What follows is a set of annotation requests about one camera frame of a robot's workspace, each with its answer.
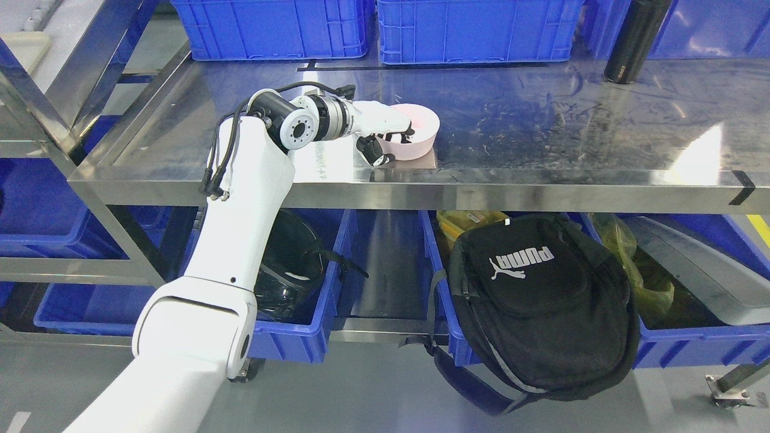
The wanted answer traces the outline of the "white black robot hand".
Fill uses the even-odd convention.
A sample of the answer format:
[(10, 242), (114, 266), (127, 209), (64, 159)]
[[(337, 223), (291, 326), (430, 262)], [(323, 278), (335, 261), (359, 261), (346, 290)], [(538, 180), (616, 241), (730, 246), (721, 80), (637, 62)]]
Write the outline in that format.
[(353, 101), (349, 107), (347, 132), (357, 137), (356, 149), (372, 167), (388, 164), (393, 156), (382, 150), (379, 135), (401, 135), (410, 139), (415, 131), (410, 118), (377, 101)]

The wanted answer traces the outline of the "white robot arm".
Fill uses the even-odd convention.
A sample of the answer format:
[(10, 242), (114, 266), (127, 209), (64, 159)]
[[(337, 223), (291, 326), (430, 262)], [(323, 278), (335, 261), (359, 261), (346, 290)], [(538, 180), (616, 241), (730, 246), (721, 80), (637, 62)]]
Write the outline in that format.
[(291, 189), (288, 151), (372, 134), (354, 102), (259, 90), (224, 117), (206, 164), (206, 215), (181, 277), (152, 294), (133, 360), (68, 432), (196, 432), (220, 387), (245, 365), (254, 293), (273, 222)]

